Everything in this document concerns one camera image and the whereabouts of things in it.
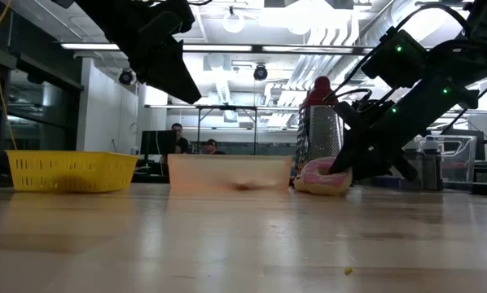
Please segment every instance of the security camera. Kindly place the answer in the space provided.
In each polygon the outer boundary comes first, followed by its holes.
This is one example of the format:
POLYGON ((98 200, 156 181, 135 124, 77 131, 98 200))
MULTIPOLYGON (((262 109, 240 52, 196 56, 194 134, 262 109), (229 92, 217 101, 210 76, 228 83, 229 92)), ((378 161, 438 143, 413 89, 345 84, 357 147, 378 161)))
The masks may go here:
POLYGON ((133 70, 125 68, 122 69, 122 72, 119 75, 119 82, 123 85, 134 85, 135 82, 137 82, 137 76, 133 70))
POLYGON ((265 69, 264 64, 258 64, 257 68, 254 70, 254 80, 264 81, 267 79, 267 69, 265 69))

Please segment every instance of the desk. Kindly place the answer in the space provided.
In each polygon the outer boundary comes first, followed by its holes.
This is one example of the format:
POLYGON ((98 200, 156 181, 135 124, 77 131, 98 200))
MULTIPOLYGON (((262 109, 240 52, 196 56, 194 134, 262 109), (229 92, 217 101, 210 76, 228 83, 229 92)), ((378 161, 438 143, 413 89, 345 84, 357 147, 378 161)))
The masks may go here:
POLYGON ((487 292, 487 198, 168 194, 2 191, 0 292, 487 292))

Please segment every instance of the man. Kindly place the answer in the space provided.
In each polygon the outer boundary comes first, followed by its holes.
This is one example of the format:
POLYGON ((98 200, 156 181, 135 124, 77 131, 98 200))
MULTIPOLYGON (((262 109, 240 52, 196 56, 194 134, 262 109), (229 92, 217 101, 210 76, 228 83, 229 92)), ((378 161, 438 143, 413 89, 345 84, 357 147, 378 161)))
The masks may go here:
POLYGON ((177 142, 175 143, 175 153, 176 154, 186 154, 189 148, 189 142, 187 139, 182 137, 182 125, 180 123, 175 123, 171 126, 171 130, 177 132, 177 142))
POLYGON ((218 150, 218 142, 212 138, 210 138, 204 144, 204 153, 206 155, 225 155, 226 154, 225 152, 218 150))

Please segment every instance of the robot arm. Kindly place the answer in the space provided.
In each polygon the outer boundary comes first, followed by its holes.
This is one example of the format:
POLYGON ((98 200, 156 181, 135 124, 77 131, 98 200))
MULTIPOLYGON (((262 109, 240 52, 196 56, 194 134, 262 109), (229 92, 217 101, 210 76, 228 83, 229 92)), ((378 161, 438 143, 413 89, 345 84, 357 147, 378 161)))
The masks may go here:
POLYGON ((182 60, 183 42, 173 35, 191 29, 195 17, 186 0, 52 0, 68 8, 74 2, 128 56, 137 79, 194 103, 201 97, 182 60))
MULTIPOLYGON (((419 10, 429 8, 457 14, 436 3, 419 10)), ((455 104, 478 107, 479 91, 466 86, 487 77, 487 0, 475 0, 470 8, 463 23, 465 35, 430 51, 400 30, 402 25, 381 38, 361 69, 370 78, 382 78, 393 90, 413 88, 397 103, 382 99, 366 109, 344 102, 334 106, 350 129, 331 173, 352 167, 358 180, 388 174, 394 166, 413 180, 417 172, 403 159, 402 148, 415 136, 426 135, 426 128, 455 104)))

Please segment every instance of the yellow basket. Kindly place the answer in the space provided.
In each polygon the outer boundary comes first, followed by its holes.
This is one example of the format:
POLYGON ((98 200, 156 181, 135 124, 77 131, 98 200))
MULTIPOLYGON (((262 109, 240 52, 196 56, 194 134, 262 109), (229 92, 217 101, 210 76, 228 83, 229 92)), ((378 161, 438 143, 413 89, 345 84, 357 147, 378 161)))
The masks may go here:
POLYGON ((107 192, 131 184, 138 157, 88 151, 7 151, 18 191, 107 192))

